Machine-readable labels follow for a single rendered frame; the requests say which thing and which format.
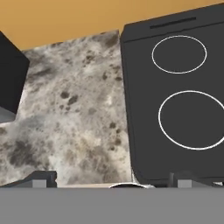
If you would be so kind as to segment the black appliance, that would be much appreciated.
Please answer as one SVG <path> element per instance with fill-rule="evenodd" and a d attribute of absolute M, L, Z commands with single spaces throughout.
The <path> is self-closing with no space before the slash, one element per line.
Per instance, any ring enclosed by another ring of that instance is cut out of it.
<path fill-rule="evenodd" d="M 0 31 L 0 107 L 16 114 L 30 61 Z"/>

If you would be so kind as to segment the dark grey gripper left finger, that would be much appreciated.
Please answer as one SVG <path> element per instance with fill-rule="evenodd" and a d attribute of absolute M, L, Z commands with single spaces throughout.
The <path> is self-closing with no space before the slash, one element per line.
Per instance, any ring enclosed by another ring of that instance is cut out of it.
<path fill-rule="evenodd" d="M 5 187 L 20 188 L 56 188 L 56 171 L 34 171 L 26 178 L 3 185 Z"/>

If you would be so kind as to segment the black hob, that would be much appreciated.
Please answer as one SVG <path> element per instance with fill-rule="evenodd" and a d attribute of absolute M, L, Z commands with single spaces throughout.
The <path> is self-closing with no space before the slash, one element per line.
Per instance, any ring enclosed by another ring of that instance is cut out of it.
<path fill-rule="evenodd" d="M 224 3 L 126 24 L 120 43 L 137 181 L 224 181 Z"/>

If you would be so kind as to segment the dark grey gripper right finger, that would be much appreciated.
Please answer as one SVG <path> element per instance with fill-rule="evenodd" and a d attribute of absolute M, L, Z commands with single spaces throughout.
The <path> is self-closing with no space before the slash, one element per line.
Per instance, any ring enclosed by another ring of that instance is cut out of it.
<path fill-rule="evenodd" d="M 201 187 L 218 187 L 217 184 L 195 178 L 193 175 L 186 175 L 181 172 L 170 173 L 169 187 L 173 188 L 201 188 Z"/>

